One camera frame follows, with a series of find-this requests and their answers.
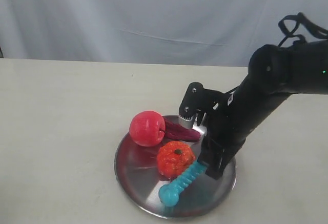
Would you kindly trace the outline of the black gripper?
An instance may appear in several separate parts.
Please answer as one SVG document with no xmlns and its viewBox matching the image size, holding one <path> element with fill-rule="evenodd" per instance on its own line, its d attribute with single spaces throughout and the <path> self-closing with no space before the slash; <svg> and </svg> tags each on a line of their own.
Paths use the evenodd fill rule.
<svg viewBox="0 0 328 224">
<path fill-rule="evenodd" d="M 179 113 L 179 124 L 186 129 L 197 126 L 204 118 L 204 88 L 201 83 L 188 85 Z M 207 111 L 207 135 L 203 138 L 198 162 L 207 167 L 205 174 L 220 179 L 245 142 L 256 128 L 256 87 L 239 86 L 233 93 L 205 90 L 211 101 Z"/>
</svg>

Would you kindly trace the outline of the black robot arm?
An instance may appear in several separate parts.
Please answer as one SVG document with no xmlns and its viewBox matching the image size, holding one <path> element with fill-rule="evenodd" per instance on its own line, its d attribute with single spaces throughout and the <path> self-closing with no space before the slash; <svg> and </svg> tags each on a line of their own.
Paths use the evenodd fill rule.
<svg viewBox="0 0 328 224">
<path fill-rule="evenodd" d="M 292 94 L 327 94 L 327 41 L 290 47 L 264 45 L 254 52 L 248 74 L 231 92 L 190 83 L 179 107 L 180 123 L 204 123 L 199 163 L 219 179 L 250 135 Z"/>
</svg>

